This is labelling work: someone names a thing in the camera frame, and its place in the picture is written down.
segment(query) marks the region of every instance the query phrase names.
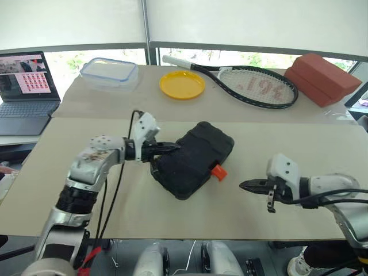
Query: laptop screen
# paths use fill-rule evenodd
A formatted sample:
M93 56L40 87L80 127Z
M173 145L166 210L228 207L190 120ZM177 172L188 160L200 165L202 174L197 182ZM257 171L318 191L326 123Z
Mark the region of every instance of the laptop screen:
M0 96L4 102L60 100L43 52L0 55Z

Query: yellow plate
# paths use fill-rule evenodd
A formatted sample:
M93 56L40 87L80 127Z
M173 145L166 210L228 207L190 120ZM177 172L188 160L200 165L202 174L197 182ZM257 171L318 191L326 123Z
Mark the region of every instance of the yellow plate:
M193 99L203 92L205 81L195 73L176 71L161 78L160 88L171 98Z

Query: black pouch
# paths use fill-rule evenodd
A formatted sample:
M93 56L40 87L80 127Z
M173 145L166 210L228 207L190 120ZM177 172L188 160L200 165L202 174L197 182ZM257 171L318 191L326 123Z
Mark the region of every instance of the black pouch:
M179 200L188 199L222 164L234 146L233 138L208 122L199 122L177 141L181 148L151 162L151 174Z

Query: racket handle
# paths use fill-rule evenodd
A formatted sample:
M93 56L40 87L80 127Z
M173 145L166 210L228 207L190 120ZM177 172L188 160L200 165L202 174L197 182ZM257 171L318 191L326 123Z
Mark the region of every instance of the racket handle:
M177 58L174 58L172 56L167 56L167 55L162 56L162 61L166 62L166 63L171 63L173 65L177 65L177 66L180 66L180 67L183 67L183 68L187 68L187 69L190 69L190 67L192 65L191 62L187 62L186 60L177 59Z

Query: racket strings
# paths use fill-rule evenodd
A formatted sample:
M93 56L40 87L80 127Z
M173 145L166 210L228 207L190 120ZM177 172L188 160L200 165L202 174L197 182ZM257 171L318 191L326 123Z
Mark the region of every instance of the racket strings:
M234 92L255 101L279 105L294 100L292 87L271 74L234 69L220 71L218 78Z

